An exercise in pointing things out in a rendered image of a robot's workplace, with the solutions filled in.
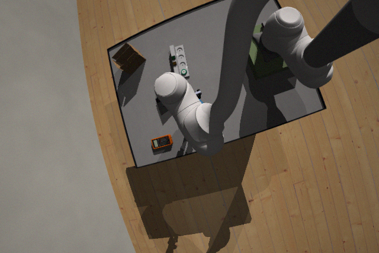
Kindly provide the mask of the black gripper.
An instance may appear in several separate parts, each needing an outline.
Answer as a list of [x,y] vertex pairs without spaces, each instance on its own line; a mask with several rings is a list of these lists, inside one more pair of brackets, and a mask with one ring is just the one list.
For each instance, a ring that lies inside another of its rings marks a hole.
[[198,99],[200,99],[201,98],[201,91],[200,91],[200,89],[198,89],[196,92],[195,92],[195,94],[197,95],[197,97],[198,97]]

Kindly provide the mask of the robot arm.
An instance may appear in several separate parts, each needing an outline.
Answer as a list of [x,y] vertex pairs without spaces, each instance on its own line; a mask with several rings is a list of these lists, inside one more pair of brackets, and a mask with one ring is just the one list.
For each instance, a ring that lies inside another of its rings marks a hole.
[[301,13],[283,7],[262,23],[257,19],[269,0],[232,0],[227,15],[219,91],[213,104],[201,103],[181,75],[166,72],[155,80],[158,99],[174,117],[191,147],[212,156],[224,146],[225,121],[240,97],[252,38],[265,62],[282,57],[308,88],[320,88],[333,76],[333,61],[379,38],[379,0],[349,0],[314,38]]

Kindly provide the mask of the orange digital multimeter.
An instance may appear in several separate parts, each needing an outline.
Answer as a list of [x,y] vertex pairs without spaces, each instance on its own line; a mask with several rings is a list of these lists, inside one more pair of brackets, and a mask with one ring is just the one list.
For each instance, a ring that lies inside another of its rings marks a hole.
[[171,135],[161,136],[151,140],[153,149],[161,148],[173,144]]

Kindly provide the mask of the brown cardboard box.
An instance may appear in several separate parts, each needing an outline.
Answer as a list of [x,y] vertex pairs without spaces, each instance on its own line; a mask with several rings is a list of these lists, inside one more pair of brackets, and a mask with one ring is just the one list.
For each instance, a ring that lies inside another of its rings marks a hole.
[[138,50],[134,50],[130,43],[125,43],[112,57],[116,61],[112,61],[118,69],[131,75],[146,60],[140,52],[137,52]]

